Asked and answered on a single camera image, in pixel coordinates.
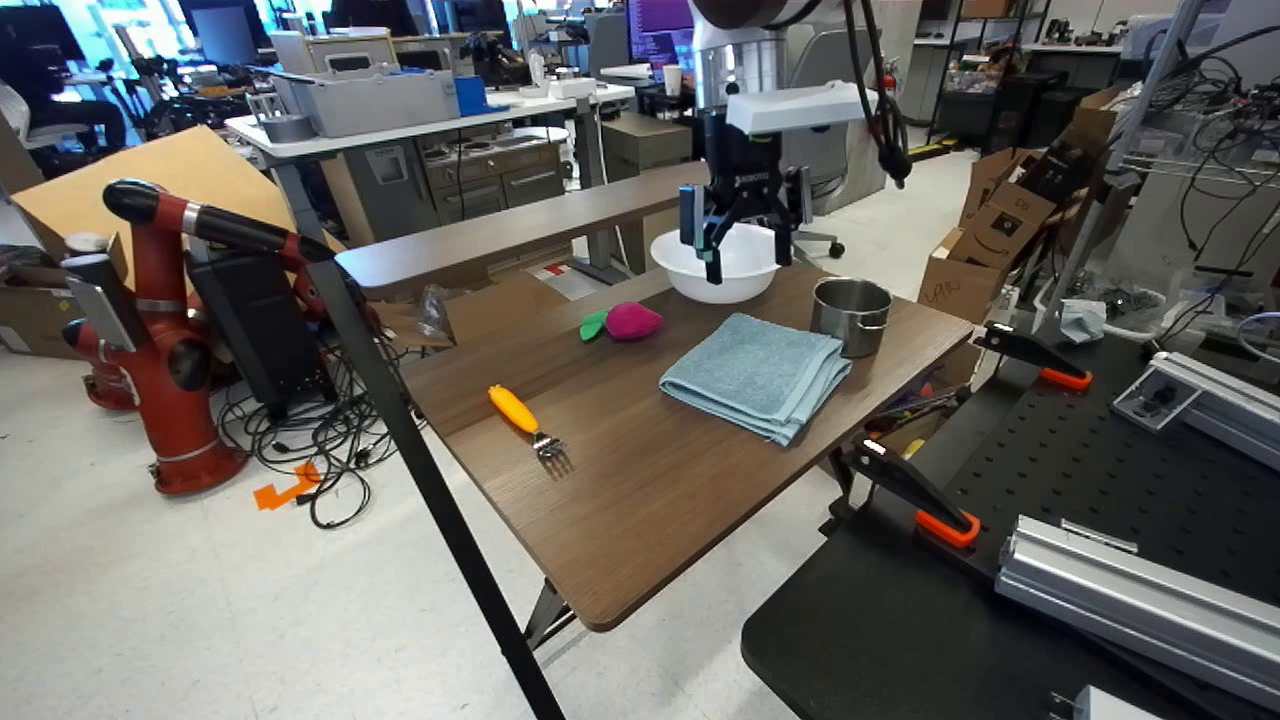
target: white wall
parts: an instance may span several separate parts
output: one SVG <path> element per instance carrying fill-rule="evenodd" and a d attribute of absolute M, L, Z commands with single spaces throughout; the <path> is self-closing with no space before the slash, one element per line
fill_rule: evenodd
<path fill-rule="evenodd" d="M 1254 28 L 1268 28 L 1268 26 L 1280 26 L 1280 0 L 1231 0 L 1231 14 L 1225 15 L 1221 31 L 1214 37 L 1214 44 L 1225 44 L 1231 37 L 1246 37 Z M 1280 31 L 1273 37 L 1262 37 L 1254 44 L 1240 44 L 1231 53 L 1225 53 L 1240 76 L 1246 76 L 1246 88 L 1248 83 L 1268 83 L 1280 76 Z"/>
<path fill-rule="evenodd" d="M 879 53 L 897 64 L 901 76 L 908 76 L 913 64 L 913 42 L 924 0 L 878 0 L 878 26 L 879 26 Z"/>
<path fill-rule="evenodd" d="M 1107 31 L 1138 14 L 1175 14 L 1180 0 L 1052 0 L 1047 15 L 1074 20 L 1074 31 Z"/>

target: chair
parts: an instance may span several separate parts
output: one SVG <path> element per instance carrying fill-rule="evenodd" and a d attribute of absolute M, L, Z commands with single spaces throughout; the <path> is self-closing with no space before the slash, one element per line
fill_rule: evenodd
<path fill-rule="evenodd" d="M 79 134 L 94 134 L 94 125 L 38 125 L 33 128 L 33 110 L 14 83 L 0 83 L 0 112 L 27 152 L 55 149 L 59 139 L 77 139 Z"/>

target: wooden tabletop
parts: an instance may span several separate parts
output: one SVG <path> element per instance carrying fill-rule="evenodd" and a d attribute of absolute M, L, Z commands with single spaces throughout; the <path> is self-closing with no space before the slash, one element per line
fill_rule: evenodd
<path fill-rule="evenodd" d="M 742 314 L 806 329 L 818 280 L 818 267 L 784 267 Z M 663 314 L 663 332 L 648 346 L 581 346 L 581 318 L 618 302 Z M 663 277 L 642 277 L 410 373 L 410 393 L 427 426 L 566 604 L 598 632 L 657 595 L 974 329 L 897 302 L 879 358 L 860 360 L 796 447 L 778 447 L 657 393 L 662 373 L 728 314 L 670 293 Z M 548 476 L 534 447 L 495 421 L 483 402 L 488 386 L 517 387 L 566 439 L 568 476 Z"/>
<path fill-rule="evenodd" d="M 522 206 L 507 211 L 363 244 L 344 254 L 341 266 L 362 288 L 383 293 L 507 247 L 572 242 L 600 224 L 622 224 L 632 216 L 676 207 L 682 186 L 703 181 L 703 165 L 672 165 L 618 186 L 554 196 L 542 206 Z"/>

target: cardboard box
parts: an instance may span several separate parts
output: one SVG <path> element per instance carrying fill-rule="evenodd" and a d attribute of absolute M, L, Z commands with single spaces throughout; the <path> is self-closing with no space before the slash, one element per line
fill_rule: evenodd
<path fill-rule="evenodd" d="M 77 318 L 68 288 L 0 288 L 0 346 L 8 351 L 79 360 L 63 342 L 63 325 Z"/>
<path fill-rule="evenodd" d="M 1057 211 L 1052 200 L 1003 186 L 984 207 L 976 207 L 962 229 L 952 247 L 955 262 L 984 267 L 1011 267 L 1026 247 L 1042 235 L 1043 219 Z"/>
<path fill-rule="evenodd" d="M 964 0 L 962 15 L 964 20 L 1002 20 L 1010 14 L 1011 0 Z"/>
<path fill-rule="evenodd" d="M 924 266 L 922 306 L 964 318 L 981 325 L 991 308 L 991 302 L 1003 288 L 1010 267 L 981 267 L 969 266 L 955 254 L 962 229 L 952 229 Z"/>
<path fill-rule="evenodd" d="M 974 160 L 969 196 L 964 196 L 962 219 L 969 219 L 976 207 L 984 207 L 991 200 L 991 192 L 1003 190 L 1003 181 L 1027 157 L 1035 157 L 1035 152 L 1031 149 L 1010 149 L 1010 152 L 989 152 L 989 157 Z"/>
<path fill-rule="evenodd" d="M 1130 83 L 1112 83 L 1112 88 L 1100 88 L 1100 91 L 1087 91 L 1079 105 L 1077 105 L 1077 116 L 1074 125 L 1060 134 L 1060 139 L 1085 149 L 1087 157 L 1107 157 L 1107 143 L 1112 143 L 1112 128 L 1118 128 L 1118 96 L 1125 91 Z"/>
<path fill-rule="evenodd" d="M 27 157 L 27 149 L 16 139 L 8 125 L 0 125 L 0 196 L 23 192 L 41 186 L 43 171 Z"/>
<path fill-rule="evenodd" d="M 122 235 L 125 266 L 133 267 L 133 229 L 105 207 L 105 190 L 122 176 L 141 176 L 186 200 L 221 206 L 265 224 L 297 229 L 285 192 L 214 128 L 190 128 L 105 157 L 79 171 L 16 192 L 14 206 L 27 216 L 47 257 L 63 257 L 63 235 L 94 233 Z"/>

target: black pole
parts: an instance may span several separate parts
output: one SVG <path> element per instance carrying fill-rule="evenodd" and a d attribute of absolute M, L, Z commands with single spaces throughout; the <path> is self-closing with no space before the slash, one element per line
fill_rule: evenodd
<path fill-rule="evenodd" d="M 548 677 L 542 672 L 503 591 L 495 588 L 492 569 L 488 569 L 464 514 L 457 508 L 427 439 L 421 437 L 416 421 L 410 418 L 412 402 L 410 402 L 399 373 L 388 370 L 388 358 L 369 336 L 363 306 L 356 306 L 356 288 L 349 285 L 349 272 L 336 262 L 316 262 L 316 266 L 307 266 L 307 272 L 313 272 L 316 297 L 323 302 L 330 319 L 344 346 L 349 363 L 363 379 L 369 403 L 388 426 L 388 432 L 405 455 L 405 467 L 410 467 L 416 494 L 425 498 L 457 569 L 464 572 L 464 581 L 488 621 L 492 641 L 507 656 L 507 668 L 517 677 L 534 717 L 566 720 L 557 693 L 554 693 Z"/>

